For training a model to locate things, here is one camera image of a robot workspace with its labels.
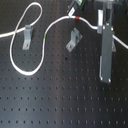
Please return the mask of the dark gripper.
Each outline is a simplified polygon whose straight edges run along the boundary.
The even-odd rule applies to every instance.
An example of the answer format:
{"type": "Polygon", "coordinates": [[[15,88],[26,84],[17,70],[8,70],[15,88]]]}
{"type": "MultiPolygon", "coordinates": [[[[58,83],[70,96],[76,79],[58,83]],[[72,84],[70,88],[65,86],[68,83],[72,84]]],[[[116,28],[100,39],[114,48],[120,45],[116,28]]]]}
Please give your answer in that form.
{"type": "Polygon", "coordinates": [[[128,9],[128,0],[94,0],[94,8],[98,11],[97,33],[102,34],[103,21],[110,21],[114,13],[121,13],[123,5],[128,9]]]}

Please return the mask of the long grey gripper finger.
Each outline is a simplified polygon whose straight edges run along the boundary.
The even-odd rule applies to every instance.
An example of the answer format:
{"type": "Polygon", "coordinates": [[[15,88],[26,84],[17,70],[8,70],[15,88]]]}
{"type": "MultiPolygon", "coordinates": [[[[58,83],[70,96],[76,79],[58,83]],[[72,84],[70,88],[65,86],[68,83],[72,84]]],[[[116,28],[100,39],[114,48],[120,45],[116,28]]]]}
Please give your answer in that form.
{"type": "Polygon", "coordinates": [[[113,32],[111,26],[103,26],[99,77],[102,82],[111,82],[113,32]]]}

